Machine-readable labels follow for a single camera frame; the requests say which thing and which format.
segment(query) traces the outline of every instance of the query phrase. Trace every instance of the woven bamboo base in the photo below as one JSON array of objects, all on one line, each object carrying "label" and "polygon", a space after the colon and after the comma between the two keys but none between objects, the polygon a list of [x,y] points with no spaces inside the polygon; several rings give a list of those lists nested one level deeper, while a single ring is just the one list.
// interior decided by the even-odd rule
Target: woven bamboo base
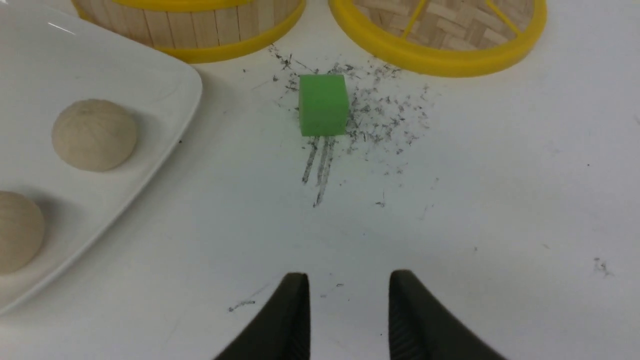
[{"label": "woven bamboo base", "polygon": [[[353,0],[377,27],[400,37],[420,0]],[[534,0],[492,0],[524,32],[533,17]],[[516,37],[509,24],[485,0],[428,0],[407,40],[434,49],[473,51],[505,44]]]},{"label": "woven bamboo base", "polygon": [[285,22],[302,0],[253,0],[201,12],[159,12],[112,0],[74,0],[97,25],[160,49],[210,49],[258,37]]}]

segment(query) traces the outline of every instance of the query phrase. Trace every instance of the bamboo slat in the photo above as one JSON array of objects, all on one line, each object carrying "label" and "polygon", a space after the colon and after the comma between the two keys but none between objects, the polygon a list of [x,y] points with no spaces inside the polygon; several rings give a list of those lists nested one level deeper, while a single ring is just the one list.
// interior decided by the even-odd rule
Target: bamboo slat
[{"label": "bamboo slat", "polygon": [[218,46],[218,29],[215,12],[191,13],[196,43],[201,49]]},{"label": "bamboo slat", "polygon": [[169,26],[173,35],[173,46],[176,49],[194,49],[198,47],[193,30],[191,13],[167,13]]},{"label": "bamboo slat", "polygon": [[234,44],[240,41],[237,8],[216,10],[216,23],[220,45]]}]

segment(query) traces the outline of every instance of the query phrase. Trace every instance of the yellow plastic rim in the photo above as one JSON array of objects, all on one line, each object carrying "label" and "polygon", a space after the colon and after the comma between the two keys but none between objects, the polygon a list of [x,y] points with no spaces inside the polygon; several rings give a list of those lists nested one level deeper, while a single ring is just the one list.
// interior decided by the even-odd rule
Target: yellow plastic rim
[{"label": "yellow plastic rim", "polygon": [[[80,16],[81,19],[87,20],[88,22],[94,22],[91,17],[89,17],[77,4],[75,4],[74,0],[72,0],[72,3],[74,4],[76,11],[78,12],[78,16]],[[302,16],[306,3],[306,0],[301,0],[298,7],[286,20],[249,40],[235,44],[208,47],[206,49],[169,49],[165,47],[154,47],[154,49],[162,51],[163,53],[173,56],[174,58],[178,58],[186,63],[212,63],[215,61],[239,58],[240,56],[254,53],[273,44],[273,42],[288,33]]]},{"label": "yellow plastic rim", "polygon": [[529,27],[503,45],[476,51],[450,51],[413,44],[374,25],[352,0],[329,0],[338,25],[356,44],[386,62],[421,74],[464,78],[504,70],[522,60],[547,23],[545,0],[535,0]]},{"label": "yellow plastic rim", "polygon": [[116,4],[156,12],[207,12],[252,3],[253,0],[112,0]]}]

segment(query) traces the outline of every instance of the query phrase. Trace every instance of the green sponge block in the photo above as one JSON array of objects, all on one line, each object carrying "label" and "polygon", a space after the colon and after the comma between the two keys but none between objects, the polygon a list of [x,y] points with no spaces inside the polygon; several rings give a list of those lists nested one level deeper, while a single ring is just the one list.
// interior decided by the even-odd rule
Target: green sponge block
[{"label": "green sponge block", "polygon": [[301,75],[299,102],[302,136],[344,135],[349,117],[344,76]]}]

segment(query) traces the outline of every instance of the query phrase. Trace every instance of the bamboo basket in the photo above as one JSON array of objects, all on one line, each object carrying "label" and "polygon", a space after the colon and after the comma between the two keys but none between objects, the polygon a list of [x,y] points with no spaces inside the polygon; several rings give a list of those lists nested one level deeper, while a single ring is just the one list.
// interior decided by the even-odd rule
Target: bamboo basket
[{"label": "bamboo basket", "polygon": [[72,0],[79,16],[188,63],[227,60],[272,44],[305,0]]},{"label": "bamboo basket", "polygon": [[400,67],[476,76],[514,65],[545,27],[545,0],[330,0],[356,43]]}]

